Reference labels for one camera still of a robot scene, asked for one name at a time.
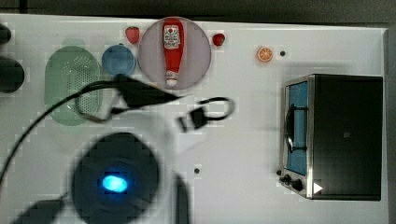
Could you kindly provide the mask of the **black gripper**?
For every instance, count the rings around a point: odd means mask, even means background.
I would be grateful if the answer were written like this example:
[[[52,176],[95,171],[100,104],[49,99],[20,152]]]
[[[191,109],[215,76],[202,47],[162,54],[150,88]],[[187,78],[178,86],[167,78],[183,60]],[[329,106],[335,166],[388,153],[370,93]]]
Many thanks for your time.
[[[114,87],[131,109],[167,104],[179,99],[179,96],[127,76],[116,75],[113,81]]]

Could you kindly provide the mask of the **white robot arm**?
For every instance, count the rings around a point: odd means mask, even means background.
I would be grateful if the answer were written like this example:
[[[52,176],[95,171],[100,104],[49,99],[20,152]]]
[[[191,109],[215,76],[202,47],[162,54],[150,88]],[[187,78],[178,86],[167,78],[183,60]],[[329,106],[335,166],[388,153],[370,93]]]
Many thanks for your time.
[[[57,99],[2,168],[2,224],[192,224],[181,155],[200,105],[123,75]]]

